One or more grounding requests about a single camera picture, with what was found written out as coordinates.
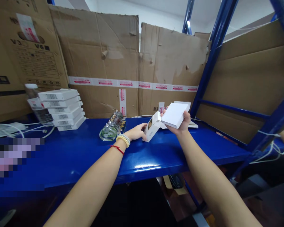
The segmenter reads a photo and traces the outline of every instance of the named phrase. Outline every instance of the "red string bracelet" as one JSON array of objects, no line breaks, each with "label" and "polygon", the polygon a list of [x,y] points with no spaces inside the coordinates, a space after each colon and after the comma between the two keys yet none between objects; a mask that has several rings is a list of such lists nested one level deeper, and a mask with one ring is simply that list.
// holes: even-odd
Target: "red string bracelet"
[{"label": "red string bracelet", "polygon": [[118,149],[118,150],[122,153],[122,155],[124,155],[124,152],[123,152],[123,151],[121,151],[119,147],[114,146],[114,145],[108,145],[108,146],[109,146],[109,147],[115,147],[115,148],[117,148],[117,149]]}]

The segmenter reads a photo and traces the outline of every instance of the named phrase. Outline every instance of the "left hand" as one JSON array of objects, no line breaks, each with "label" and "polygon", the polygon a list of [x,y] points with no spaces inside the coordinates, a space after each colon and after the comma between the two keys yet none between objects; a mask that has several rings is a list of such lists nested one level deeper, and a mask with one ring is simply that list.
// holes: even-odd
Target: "left hand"
[{"label": "left hand", "polygon": [[136,140],[142,137],[144,141],[146,141],[146,135],[142,131],[147,126],[147,123],[142,123],[140,125],[137,125],[136,127],[132,128],[131,130],[124,133],[130,141]]}]

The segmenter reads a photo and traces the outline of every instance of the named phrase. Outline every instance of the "bracelet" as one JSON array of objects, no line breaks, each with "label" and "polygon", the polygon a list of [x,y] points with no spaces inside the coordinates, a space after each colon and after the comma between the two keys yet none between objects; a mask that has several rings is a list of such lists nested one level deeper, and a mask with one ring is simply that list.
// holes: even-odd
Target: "bracelet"
[{"label": "bracelet", "polygon": [[117,149],[118,149],[118,151],[120,151],[120,152],[122,153],[122,155],[124,155],[124,152],[123,152],[123,151],[121,151],[121,149],[120,149],[119,147],[114,146],[114,145],[109,145],[109,147],[115,147],[115,148],[117,148]]},{"label": "bracelet", "polygon": [[127,148],[129,147],[129,145],[130,145],[130,140],[129,140],[129,138],[128,138],[126,135],[120,134],[120,135],[117,136],[116,141],[117,141],[118,139],[123,139],[124,142],[125,142],[126,145],[127,145]]}]

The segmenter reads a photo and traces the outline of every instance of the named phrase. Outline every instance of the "right hand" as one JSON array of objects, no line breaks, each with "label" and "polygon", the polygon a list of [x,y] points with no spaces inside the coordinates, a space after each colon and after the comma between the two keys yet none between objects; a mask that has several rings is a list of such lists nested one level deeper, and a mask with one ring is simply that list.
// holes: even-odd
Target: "right hand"
[{"label": "right hand", "polygon": [[[163,113],[161,114],[161,117],[165,114],[166,110],[163,110]],[[166,125],[166,127],[172,132],[174,133],[176,136],[181,135],[184,132],[188,131],[188,125],[190,123],[190,114],[187,111],[184,111],[184,120],[182,122],[182,124],[180,125],[180,127],[178,129],[173,128],[171,126]]]}]

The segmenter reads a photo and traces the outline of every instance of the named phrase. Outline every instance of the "hand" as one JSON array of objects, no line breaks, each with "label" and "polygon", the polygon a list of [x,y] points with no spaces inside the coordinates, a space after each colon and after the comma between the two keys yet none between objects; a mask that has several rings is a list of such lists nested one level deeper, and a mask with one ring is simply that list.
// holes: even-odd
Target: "hand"
[{"label": "hand", "polygon": [[137,125],[136,127],[132,128],[131,130],[124,133],[130,141],[136,140],[142,137],[144,141],[146,141],[146,135],[142,131],[147,126],[147,123],[142,123],[140,125]]},{"label": "hand", "polygon": [[[161,117],[165,114],[166,110],[163,110]],[[190,114],[187,111],[184,111],[184,120],[178,129],[166,125],[166,127],[174,133],[176,136],[181,135],[184,132],[188,131],[188,125],[190,123]]]}]

